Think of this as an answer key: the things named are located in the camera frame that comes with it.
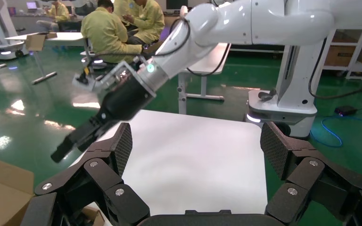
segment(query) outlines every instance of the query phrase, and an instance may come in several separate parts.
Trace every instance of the robot platform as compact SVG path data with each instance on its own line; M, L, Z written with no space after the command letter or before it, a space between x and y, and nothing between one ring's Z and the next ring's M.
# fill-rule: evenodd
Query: robot platform
M11 60L28 54L24 41L14 44L0 44L0 60Z

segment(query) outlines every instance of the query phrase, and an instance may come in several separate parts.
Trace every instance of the cardboard box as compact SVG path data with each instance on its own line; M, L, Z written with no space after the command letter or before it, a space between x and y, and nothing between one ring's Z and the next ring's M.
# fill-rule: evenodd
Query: cardboard box
M99 211L99 209L86 206L82 210L82 213L87 216L89 221L93 222L92 226L103 226L105 225L105 220L103 219L102 213Z
M53 39L57 37L58 35L55 32L27 35L27 39L25 40L25 48L29 51L42 51L43 44L46 39Z
M330 46L324 65L349 66L355 49L355 46Z
M0 161L0 226L19 226L34 196L34 174Z

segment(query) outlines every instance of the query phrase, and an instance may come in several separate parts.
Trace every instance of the blue cable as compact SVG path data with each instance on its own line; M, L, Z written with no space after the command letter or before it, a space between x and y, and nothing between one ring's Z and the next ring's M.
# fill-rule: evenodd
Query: blue cable
M321 120L321 125L323 126L323 128L324 128L328 133L330 133L331 135L333 135L336 139L338 139L339 145L328 145L328 144L326 144L326 143L323 143L323 142L319 141L319 140L313 135L313 132L312 132L312 131L310 131L310 135L311 135L311 136L313 137L313 139L314 139L315 141L317 141L318 143L320 143L320 144L322 144L322 145L324 145L324 146L327 146L327 147L338 148L338 147L342 147L342 145L343 145L342 139L341 139L336 133L332 132L330 129L328 129L328 128L324 125L324 122L325 122L325 121L327 121L327 120L329 120L329 119L334 119L334 118L348 118L348 119L353 119L353 120L358 120L358 121L362 121L362 119L356 118L356 117L353 117L353 116L339 116L339 115L338 115L338 116L327 117L327 118Z
M334 116L334 117L325 118L325 119L321 120L321 125L323 126L323 128L324 128L328 133L330 133L330 134L333 135L336 139L338 139L339 145L328 145L328 144L326 144L326 143L321 142L319 139L317 139L317 138L314 136L314 134L313 134L312 131L310 131L310 135L313 137L313 139L314 139L315 141L317 141L318 143L320 143L320 144L322 144L322 145L325 145L325 146L327 146L327 147L342 147L342 145L343 145L342 139L341 139L337 134L335 134L334 132L332 132L330 129L328 129L328 128L324 125L324 122L325 122L326 120L328 120L328 119L333 119L333 118L339 118L339 116Z

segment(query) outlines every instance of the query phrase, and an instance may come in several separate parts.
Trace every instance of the power adapter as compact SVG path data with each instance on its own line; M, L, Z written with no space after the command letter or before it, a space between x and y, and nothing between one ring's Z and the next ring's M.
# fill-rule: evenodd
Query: power adapter
M348 105L335 108L335 113L339 114L340 116L354 115L356 112L356 108Z

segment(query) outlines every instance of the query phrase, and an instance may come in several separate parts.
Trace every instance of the yellow jacket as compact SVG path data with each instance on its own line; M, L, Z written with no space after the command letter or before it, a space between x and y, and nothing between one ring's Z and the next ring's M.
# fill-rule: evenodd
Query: yellow jacket
M66 21L70 19L70 14L68 9L63 3L59 3L58 10L56 11L56 6L52 5L52 8L47 12L48 16L54 16L55 22Z
M123 19L124 15L139 16L140 14L140 6L134 0L115 0L114 6L113 13L118 15L125 24L128 22Z
M142 52L141 45L125 44L128 40L127 29L117 15L110 14L102 7L98 7L82 20L81 33L91 41L93 50L97 54ZM122 60L130 63L133 58L134 56L103 56L101 59L110 63L119 63Z
M165 27L162 8L156 1L148 0L145 7L140 7L139 16L134 16L133 25L138 27L135 37L140 38L144 43L149 44L159 40Z

